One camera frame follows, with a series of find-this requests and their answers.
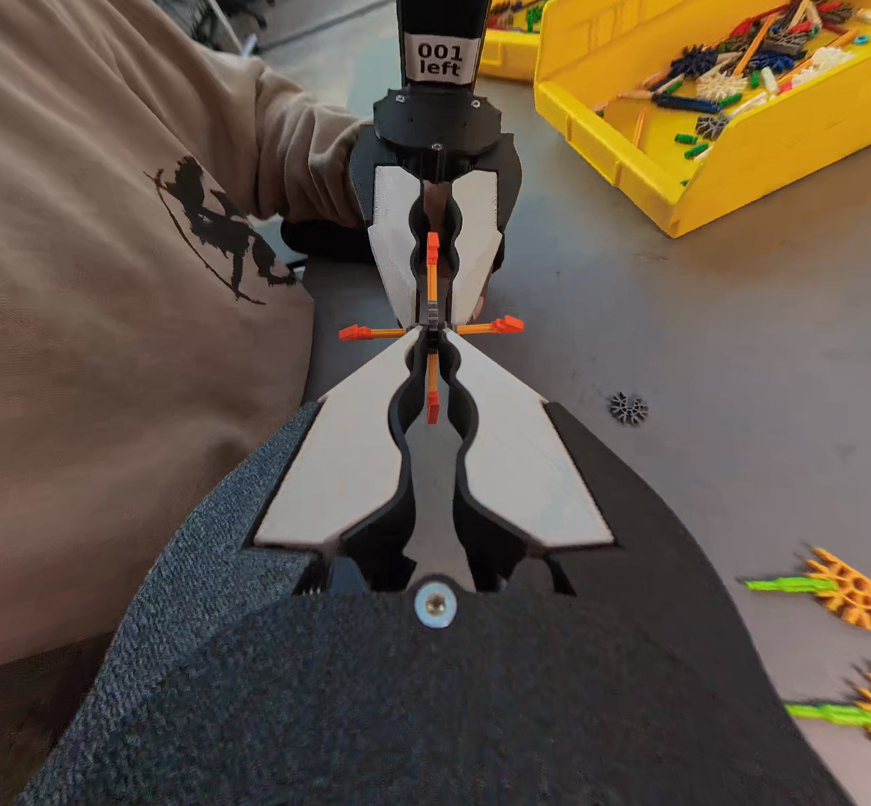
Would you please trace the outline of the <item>yellow bin with colourful pieces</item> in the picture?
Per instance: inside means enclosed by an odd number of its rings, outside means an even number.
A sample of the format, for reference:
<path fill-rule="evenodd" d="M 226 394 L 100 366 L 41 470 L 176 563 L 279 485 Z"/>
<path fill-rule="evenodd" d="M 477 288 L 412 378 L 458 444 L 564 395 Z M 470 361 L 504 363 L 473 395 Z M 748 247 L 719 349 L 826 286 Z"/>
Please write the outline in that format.
<path fill-rule="evenodd" d="M 808 20 L 807 0 L 553 0 L 543 10 L 535 74 L 538 113 L 660 229 L 680 237 L 869 147 L 869 0 L 800 46 L 785 79 L 749 83 L 727 125 L 696 156 L 676 140 L 699 113 L 632 97 L 684 49 L 725 49 L 744 38 L 754 56 L 768 16 Z"/>

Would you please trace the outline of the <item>toy model with red rod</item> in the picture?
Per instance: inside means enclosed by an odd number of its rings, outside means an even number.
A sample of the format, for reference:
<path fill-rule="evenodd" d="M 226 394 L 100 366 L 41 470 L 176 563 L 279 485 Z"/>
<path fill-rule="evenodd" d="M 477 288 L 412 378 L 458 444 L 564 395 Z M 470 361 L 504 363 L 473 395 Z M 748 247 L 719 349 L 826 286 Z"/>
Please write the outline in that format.
<path fill-rule="evenodd" d="M 800 574 L 761 579 L 742 579 L 744 587 L 757 594 L 807 595 L 841 622 L 870 632 L 870 579 L 833 553 L 811 548 L 807 568 Z M 853 686 L 850 703 L 785 703 L 783 708 L 796 722 L 823 722 L 861 732 L 870 737 L 869 670 L 865 683 Z"/>

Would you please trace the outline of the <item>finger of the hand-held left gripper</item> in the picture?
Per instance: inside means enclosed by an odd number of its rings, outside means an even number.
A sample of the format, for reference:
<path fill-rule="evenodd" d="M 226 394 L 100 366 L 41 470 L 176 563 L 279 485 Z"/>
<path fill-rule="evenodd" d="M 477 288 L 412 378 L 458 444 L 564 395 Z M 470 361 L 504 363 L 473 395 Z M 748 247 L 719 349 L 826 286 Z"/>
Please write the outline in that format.
<path fill-rule="evenodd" d="M 388 302 L 401 328 L 416 325 L 418 278 L 412 259 L 418 247 L 411 213 L 421 182 L 402 167 L 376 167 L 369 243 Z"/>
<path fill-rule="evenodd" d="M 448 323 L 470 323 L 493 272 L 503 235 L 498 227 L 496 172 L 468 172 L 450 187 L 449 211 L 455 222 L 455 256 Z"/>

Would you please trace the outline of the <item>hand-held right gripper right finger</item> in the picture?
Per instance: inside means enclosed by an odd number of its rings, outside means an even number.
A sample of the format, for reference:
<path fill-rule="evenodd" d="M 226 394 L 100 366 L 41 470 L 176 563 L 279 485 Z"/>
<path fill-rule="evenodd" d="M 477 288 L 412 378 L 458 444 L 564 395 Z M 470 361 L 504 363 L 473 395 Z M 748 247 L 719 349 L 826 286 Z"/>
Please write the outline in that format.
<path fill-rule="evenodd" d="M 556 407 L 451 329 L 440 335 L 448 419 L 461 439 L 453 521 L 478 592 L 527 559 L 613 546 L 550 413 Z"/>

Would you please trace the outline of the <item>person's left forearm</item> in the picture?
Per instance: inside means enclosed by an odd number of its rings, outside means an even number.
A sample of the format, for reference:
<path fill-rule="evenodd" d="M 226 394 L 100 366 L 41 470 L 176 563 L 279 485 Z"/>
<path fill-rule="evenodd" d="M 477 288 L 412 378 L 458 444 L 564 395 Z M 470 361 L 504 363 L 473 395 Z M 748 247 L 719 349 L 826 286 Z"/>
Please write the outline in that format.
<path fill-rule="evenodd" d="M 260 60 L 254 82 L 254 171 L 245 212 L 266 220 L 362 227 L 349 177 L 351 153 L 370 123 L 317 101 Z"/>

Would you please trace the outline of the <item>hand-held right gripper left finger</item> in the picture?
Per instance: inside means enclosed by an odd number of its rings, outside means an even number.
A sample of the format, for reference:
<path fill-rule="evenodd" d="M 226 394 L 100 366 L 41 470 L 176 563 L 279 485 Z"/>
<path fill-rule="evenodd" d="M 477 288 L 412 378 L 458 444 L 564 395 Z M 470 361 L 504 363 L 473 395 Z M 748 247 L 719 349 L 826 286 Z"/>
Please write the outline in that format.
<path fill-rule="evenodd" d="M 371 590 L 407 587 L 407 431 L 425 406 L 427 366 L 427 335 L 411 329 L 320 398 L 260 508 L 254 546 L 350 559 Z"/>

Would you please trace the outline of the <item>pile of colourful construction pieces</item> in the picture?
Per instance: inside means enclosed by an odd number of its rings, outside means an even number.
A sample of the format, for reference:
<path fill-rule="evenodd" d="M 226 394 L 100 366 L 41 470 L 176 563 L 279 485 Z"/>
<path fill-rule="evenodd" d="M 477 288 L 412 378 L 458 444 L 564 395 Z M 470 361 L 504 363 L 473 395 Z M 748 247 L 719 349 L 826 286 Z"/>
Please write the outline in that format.
<path fill-rule="evenodd" d="M 736 116 L 820 77 L 869 48 L 869 8 L 845 0 L 787 0 L 741 20 L 712 43 L 690 44 L 659 71 L 595 115 L 633 148 L 652 154 L 651 139 L 671 118 L 685 160 L 704 158 Z"/>

